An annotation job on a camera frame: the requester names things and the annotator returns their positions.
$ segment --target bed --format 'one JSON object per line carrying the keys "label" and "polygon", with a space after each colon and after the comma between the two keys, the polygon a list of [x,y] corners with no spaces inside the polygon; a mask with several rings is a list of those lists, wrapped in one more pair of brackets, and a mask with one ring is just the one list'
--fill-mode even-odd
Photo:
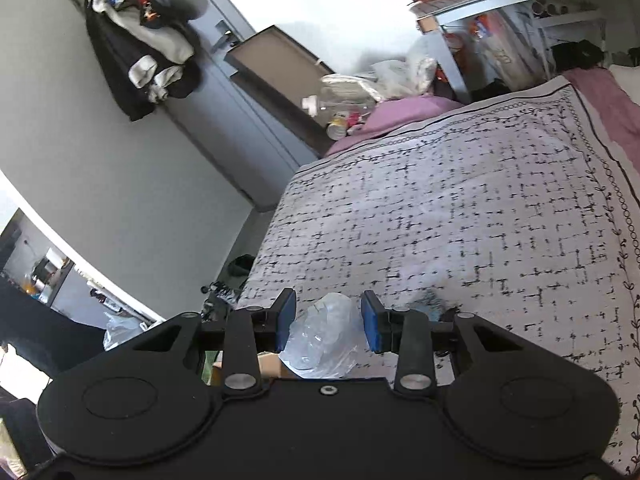
{"label": "bed", "polygon": [[[328,292],[372,289],[391,307],[434,290],[608,381],[622,413],[604,458],[631,473],[639,185],[594,108],[558,77],[301,168],[240,306],[270,306],[286,286],[299,311]],[[392,378],[395,364],[363,348],[348,376]]]}

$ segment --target pink pillow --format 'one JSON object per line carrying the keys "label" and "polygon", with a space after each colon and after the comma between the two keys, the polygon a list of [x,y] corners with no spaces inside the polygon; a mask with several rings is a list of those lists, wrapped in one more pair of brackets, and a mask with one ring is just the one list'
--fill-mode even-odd
{"label": "pink pillow", "polygon": [[423,121],[450,112],[463,105],[444,97],[421,95],[376,105],[367,122],[356,133],[334,142],[325,156],[342,152],[367,139],[375,139],[405,124]]}

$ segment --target white patterned bedsheet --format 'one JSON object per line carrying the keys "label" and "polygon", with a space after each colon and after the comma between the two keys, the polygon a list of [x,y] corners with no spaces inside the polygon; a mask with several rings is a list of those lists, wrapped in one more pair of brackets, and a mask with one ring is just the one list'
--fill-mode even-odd
{"label": "white patterned bedsheet", "polygon": [[[286,286],[305,309],[370,288],[386,306],[432,288],[594,370],[622,416],[605,459],[639,461],[638,176],[564,78],[399,128],[301,168],[241,306]],[[362,351],[350,376],[392,378]]]}

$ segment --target door handle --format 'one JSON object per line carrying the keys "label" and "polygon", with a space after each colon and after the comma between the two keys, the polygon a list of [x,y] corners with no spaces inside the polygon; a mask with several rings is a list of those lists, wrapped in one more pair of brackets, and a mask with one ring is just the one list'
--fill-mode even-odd
{"label": "door handle", "polygon": [[220,20],[216,25],[216,29],[220,32],[220,37],[213,44],[209,52],[214,54],[225,45],[234,47],[240,43],[240,39],[236,36],[235,32],[229,27],[224,20]]}

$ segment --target white desk leg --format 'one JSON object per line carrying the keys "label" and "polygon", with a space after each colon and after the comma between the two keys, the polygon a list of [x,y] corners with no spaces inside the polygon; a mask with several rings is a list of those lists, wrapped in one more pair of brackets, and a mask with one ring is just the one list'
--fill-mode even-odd
{"label": "white desk leg", "polygon": [[471,95],[466,88],[466,83],[462,78],[458,64],[456,60],[453,59],[453,54],[447,46],[447,42],[442,34],[442,29],[437,28],[431,32],[427,32],[424,36],[429,45],[429,54],[440,64],[442,71],[449,80],[451,88],[453,88],[453,91],[456,93],[458,101],[464,104],[470,103]]}

